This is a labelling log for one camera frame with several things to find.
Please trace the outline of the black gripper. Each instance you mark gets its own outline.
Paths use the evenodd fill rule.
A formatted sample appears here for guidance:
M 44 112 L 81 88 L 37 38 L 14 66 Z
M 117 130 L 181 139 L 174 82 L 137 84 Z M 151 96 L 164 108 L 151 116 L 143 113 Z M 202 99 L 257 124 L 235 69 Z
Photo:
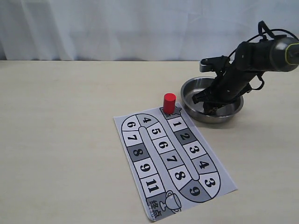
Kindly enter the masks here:
M 194 104 L 204 102 L 204 114 L 216 115 L 217 111 L 225 106 L 218 103 L 230 103 L 239 97 L 240 92 L 257 75 L 258 71 L 241 71 L 232 63 L 222 76 L 214 79 L 206 91 L 193 94 L 192 101 Z

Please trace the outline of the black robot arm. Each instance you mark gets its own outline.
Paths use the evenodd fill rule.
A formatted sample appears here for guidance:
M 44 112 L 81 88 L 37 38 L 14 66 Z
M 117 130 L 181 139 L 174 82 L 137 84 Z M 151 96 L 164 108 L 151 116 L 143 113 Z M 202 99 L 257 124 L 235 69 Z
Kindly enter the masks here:
M 299 65 L 299 41 L 282 36 L 273 40 L 242 42 L 235 51 L 234 60 L 228 56 L 204 58 L 201 72 L 215 72 L 213 82 L 192 96 L 194 104 L 202 102 L 205 114 L 214 114 L 234 103 L 243 94 L 252 91 L 249 84 L 257 77 L 261 82 L 265 72 L 290 72 Z

